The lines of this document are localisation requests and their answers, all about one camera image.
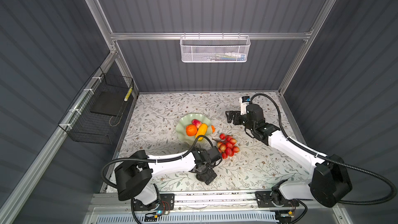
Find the yellow fake mango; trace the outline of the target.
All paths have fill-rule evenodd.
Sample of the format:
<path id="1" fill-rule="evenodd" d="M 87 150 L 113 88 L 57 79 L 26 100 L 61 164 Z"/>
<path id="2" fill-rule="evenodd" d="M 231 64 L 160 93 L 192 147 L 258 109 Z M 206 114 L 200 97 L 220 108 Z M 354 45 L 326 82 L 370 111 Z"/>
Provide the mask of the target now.
<path id="1" fill-rule="evenodd" d="M 207 129 L 208 129 L 208 125 L 205 123 L 201 123 L 200 125 L 197 125 L 197 133 L 195 135 L 196 139 L 198 139 L 198 141 L 201 141 L 203 138 L 201 138 L 201 136 L 205 136 L 207 133 Z"/>

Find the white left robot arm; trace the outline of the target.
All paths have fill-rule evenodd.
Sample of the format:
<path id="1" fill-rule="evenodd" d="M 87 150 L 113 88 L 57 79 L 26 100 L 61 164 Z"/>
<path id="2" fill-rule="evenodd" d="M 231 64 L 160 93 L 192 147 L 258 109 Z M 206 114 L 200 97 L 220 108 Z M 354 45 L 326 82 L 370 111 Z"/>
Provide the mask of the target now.
<path id="1" fill-rule="evenodd" d="M 209 185 L 217 177 L 214 167 L 222 160 L 217 147 L 208 150 L 192 147 L 187 151 L 164 156 L 137 151 L 118 165 L 114 172 L 118 200 L 140 201 L 145 207 L 159 204 L 159 189 L 152 178 L 176 172 L 191 172 L 197 180 Z"/>

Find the fake orange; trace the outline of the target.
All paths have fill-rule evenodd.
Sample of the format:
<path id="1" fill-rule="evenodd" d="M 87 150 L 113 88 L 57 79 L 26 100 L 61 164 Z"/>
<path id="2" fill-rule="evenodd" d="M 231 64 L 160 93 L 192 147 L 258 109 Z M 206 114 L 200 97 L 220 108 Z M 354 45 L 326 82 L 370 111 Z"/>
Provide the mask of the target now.
<path id="1" fill-rule="evenodd" d="M 198 132 L 198 128 L 194 124 L 190 124 L 186 126 L 186 135 L 187 136 L 196 136 Z"/>

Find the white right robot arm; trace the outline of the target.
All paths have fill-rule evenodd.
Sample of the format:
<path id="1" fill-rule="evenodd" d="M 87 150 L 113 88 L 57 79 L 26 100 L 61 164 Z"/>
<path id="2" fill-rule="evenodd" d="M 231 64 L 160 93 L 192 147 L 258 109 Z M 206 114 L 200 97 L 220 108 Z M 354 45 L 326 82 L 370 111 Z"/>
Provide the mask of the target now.
<path id="1" fill-rule="evenodd" d="M 305 171 L 309 178 L 301 181 L 281 180 L 272 187 L 270 199 L 281 207 L 289 200 L 316 200 L 325 207 L 333 207 L 352 190 L 347 169 L 327 162 L 324 154 L 317 153 L 301 143 L 285 137 L 281 128 L 265 122 L 258 104 L 241 104 L 240 111 L 227 111 L 228 123 L 242 125 L 248 136 L 283 152 Z"/>

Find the red lychee fruit bunch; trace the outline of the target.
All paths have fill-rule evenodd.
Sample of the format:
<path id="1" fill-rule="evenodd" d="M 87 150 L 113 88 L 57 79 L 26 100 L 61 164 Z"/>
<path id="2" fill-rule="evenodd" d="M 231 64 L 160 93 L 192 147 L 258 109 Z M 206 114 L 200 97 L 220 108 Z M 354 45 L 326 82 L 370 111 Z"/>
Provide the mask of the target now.
<path id="1" fill-rule="evenodd" d="M 219 135 L 218 139 L 212 140 L 216 142 L 216 146 L 223 160 L 232 158 L 240 152 L 240 148 L 237 146 L 237 140 L 231 135 L 222 133 Z"/>

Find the red fake strawberry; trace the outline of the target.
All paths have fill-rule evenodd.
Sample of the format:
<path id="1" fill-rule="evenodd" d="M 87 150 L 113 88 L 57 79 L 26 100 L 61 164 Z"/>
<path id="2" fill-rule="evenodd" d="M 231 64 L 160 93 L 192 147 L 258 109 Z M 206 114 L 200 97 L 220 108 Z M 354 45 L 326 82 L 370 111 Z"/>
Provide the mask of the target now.
<path id="1" fill-rule="evenodd" d="M 202 122 L 199 121 L 199 120 L 197 120 L 197 119 L 194 119 L 194 120 L 192 120 L 192 124 L 193 124 L 194 126 L 196 126 L 197 129 L 199 129 L 200 126 L 202 125 Z"/>

